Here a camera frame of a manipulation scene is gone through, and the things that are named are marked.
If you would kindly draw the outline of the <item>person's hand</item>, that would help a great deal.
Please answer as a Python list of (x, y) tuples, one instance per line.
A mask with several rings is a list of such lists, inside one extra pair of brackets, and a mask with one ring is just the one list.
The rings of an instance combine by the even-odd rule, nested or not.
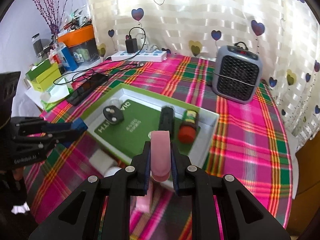
[(25, 167), (19, 167), (12, 171), (12, 175), (15, 181), (20, 181), (21, 179), (23, 179), (24, 169)]

